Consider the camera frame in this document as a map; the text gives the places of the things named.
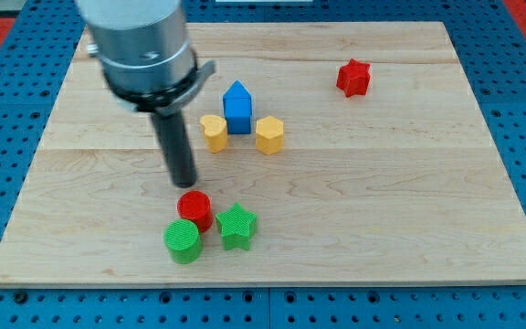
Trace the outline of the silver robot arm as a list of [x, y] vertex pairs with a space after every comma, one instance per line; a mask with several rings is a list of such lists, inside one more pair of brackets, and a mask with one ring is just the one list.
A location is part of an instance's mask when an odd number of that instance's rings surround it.
[[112, 93], [150, 115], [172, 183], [193, 186], [197, 172], [182, 109], [216, 72], [200, 65], [179, 0], [78, 0], [80, 16]]

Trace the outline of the black pusher rod tool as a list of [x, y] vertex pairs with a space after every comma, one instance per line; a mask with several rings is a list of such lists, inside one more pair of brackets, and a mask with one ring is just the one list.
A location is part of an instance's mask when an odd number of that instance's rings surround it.
[[154, 113], [151, 120], [173, 184], [180, 188], [193, 186], [197, 172], [184, 116], [179, 111], [169, 116]]

